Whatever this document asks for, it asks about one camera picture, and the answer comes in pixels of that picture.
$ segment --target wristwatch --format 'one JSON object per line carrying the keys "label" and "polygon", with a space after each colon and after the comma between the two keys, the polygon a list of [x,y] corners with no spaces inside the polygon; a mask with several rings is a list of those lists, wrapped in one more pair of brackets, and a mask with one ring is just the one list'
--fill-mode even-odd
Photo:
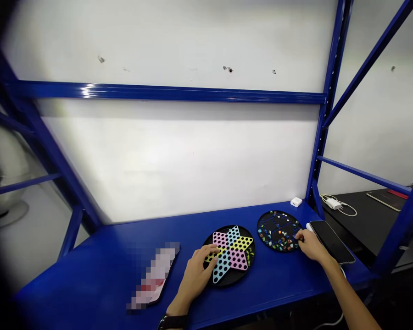
{"label": "wristwatch", "polygon": [[166,329],[185,329],[188,323],[188,315],[183,316],[168,316],[164,315],[159,322],[157,330]]}

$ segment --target human hand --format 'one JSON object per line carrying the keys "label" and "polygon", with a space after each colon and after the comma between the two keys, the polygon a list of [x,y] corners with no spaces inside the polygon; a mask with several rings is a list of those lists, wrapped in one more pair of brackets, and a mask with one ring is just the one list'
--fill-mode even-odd
{"label": "human hand", "polygon": [[302,229],[295,235],[295,239],[298,240],[300,249],[305,255],[308,256],[309,259],[315,260],[321,265],[324,265],[327,262],[332,263],[335,261],[329,252],[327,252],[323,244],[321,244],[315,233],[307,229]]}
{"label": "human hand", "polygon": [[180,282],[179,291],[173,302],[168,306],[167,314],[170,316],[186,315],[193,300],[200,295],[208,280],[212,270],[217,263],[217,255],[210,261],[207,269],[203,268],[205,257],[210,253],[219,253],[216,244],[204,245],[199,250],[195,250],[193,256],[188,260],[184,277]]}

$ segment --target white cable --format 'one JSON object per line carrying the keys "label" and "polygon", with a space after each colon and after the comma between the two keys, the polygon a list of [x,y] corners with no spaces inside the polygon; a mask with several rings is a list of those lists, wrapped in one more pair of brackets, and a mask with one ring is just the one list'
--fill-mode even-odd
{"label": "white cable", "polygon": [[340,209],[338,209],[338,211],[340,211],[342,214],[344,214],[344,215],[347,215],[347,216],[356,216],[358,213],[357,213],[357,211],[352,207],[352,206],[350,206],[349,204],[347,204],[347,203],[344,203],[344,202],[342,202],[342,201],[340,201],[340,200],[338,200],[335,196],[332,196],[332,195],[322,195],[322,194],[320,194],[320,197],[321,197],[321,199],[323,200],[323,202],[324,203],[326,203],[326,200],[328,199],[328,197],[330,197],[330,198],[333,198],[334,200],[336,200],[338,203],[340,203],[341,205],[344,205],[344,206],[348,206],[348,207],[350,207],[354,212],[355,212],[355,214],[347,214],[347,213],[344,213],[343,211],[342,211],[342,209],[343,209],[343,207],[341,207]]}
{"label": "white cable", "polygon": [[[341,271],[343,272],[344,278],[347,278],[347,277],[346,277],[346,273],[344,272],[344,269],[341,267],[341,265],[340,265],[340,269],[341,269]],[[317,330],[317,329],[319,329],[319,328],[321,328],[321,327],[324,327],[324,326],[326,326],[326,325],[329,325],[329,326],[337,325],[338,323],[341,322],[341,320],[343,320],[343,317],[344,317],[344,313],[341,313],[340,318],[339,318],[336,322],[334,322],[334,323],[323,323],[323,324],[320,324],[319,326],[313,328],[313,330]]]}

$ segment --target blue shelf frame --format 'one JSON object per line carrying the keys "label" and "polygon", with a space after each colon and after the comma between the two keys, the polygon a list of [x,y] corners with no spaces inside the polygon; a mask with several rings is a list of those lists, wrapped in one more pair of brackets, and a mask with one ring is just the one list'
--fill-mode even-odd
{"label": "blue shelf frame", "polygon": [[7,113],[6,115],[0,112],[0,125],[20,133],[48,172],[47,176],[41,178],[7,187],[0,187],[0,194],[47,180],[54,180],[54,183],[73,210],[59,259],[73,249],[81,223],[89,233],[97,231],[98,228],[103,225],[84,188],[81,186],[49,130],[41,120],[40,114],[32,102],[32,99],[148,99],[320,105],[305,201],[316,209],[320,218],[324,219],[321,199],[318,193],[318,177],[322,162],[326,162],[352,174],[376,182],[384,187],[409,195],[408,200],[371,268],[371,270],[379,276],[389,274],[401,257],[403,247],[408,246],[413,237],[413,189],[355,169],[335,160],[325,158],[323,154],[330,124],[332,124],[371,66],[411,13],[413,10],[413,0],[405,0],[401,5],[389,26],[372,49],[370,55],[338,103],[334,106],[334,97],[352,8],[353,0],[338,1],[322,93],[21,81],[15,76],[0,52],[0,104]]}

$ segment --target red object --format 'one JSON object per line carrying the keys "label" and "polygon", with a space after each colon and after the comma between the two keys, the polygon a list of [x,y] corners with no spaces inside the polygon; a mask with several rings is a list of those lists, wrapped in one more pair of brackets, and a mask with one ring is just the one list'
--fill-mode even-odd
{"label": "red object", "polygon": [[401,194],[400,192],[394,191],[393,189],[389,189],[388,192],[403,199],[408,199],[407,195]]}

